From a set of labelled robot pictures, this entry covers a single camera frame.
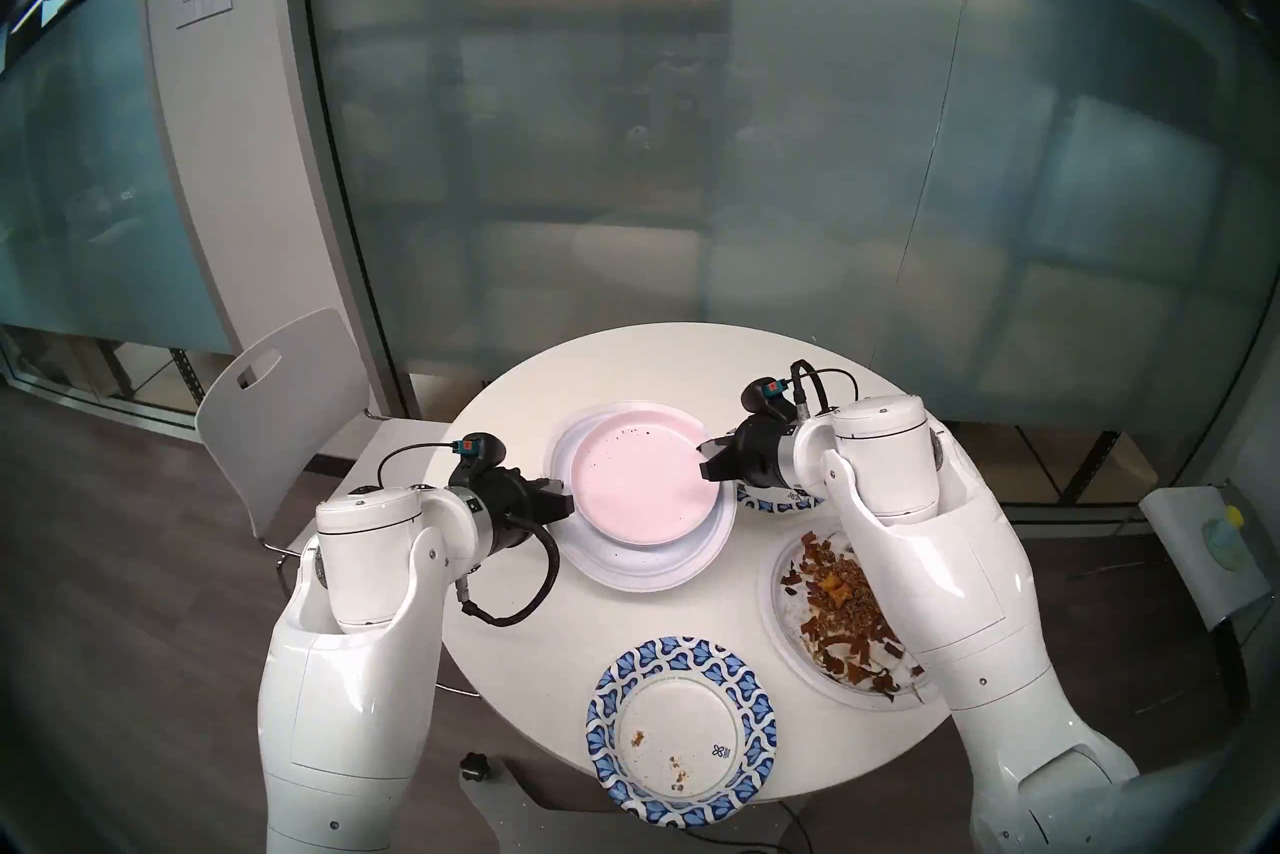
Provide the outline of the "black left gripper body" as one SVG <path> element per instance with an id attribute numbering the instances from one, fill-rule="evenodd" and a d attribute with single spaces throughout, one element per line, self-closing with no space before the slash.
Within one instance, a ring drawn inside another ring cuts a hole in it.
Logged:
<path id="1" fill-rule="evenodd" d="M 463 499 L 477 503 L 489 520 L 490 536 L 480 540 L 485 554 L 518 547 L 529 538 L 548 542 L 547 525 L 534 513 L 532 484 L 517 469 L 503 466 L 507 449 L 495 435 L 467 434 L 449 447 L 458 457 L 449 487 L 465 489 Z"/>

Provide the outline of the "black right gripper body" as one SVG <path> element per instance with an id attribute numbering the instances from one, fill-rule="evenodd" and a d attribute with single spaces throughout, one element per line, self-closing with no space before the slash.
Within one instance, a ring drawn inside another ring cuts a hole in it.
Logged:
<path id="1" fill-rule="evenodd" d="M 733 479 L 755 488 L 794 488 L 788 444 L 800 414 L 786 397 L 786 382 L 756 379 L 742 391 L 741 399 L 748 417 L 733 431 Z"/>

